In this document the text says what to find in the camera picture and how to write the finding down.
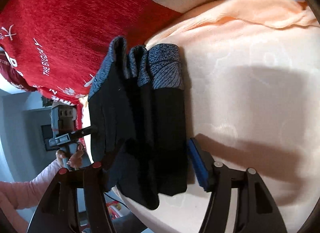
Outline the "person's left hand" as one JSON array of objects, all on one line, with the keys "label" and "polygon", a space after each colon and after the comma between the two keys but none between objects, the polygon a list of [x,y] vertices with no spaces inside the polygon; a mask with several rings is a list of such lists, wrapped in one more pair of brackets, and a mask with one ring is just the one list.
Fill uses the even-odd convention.
[{"label": "person's left hand", "polygon": [[[82,143],[78,143],[77,151],[69,158],[67,165],[71,168],[77,169],[82,166],[82,156],[84,155],[84,146]],[[65,152],[63,150],[56,151],[56,159],[61,167],[65,167],[63,159],[66,158]]]}]

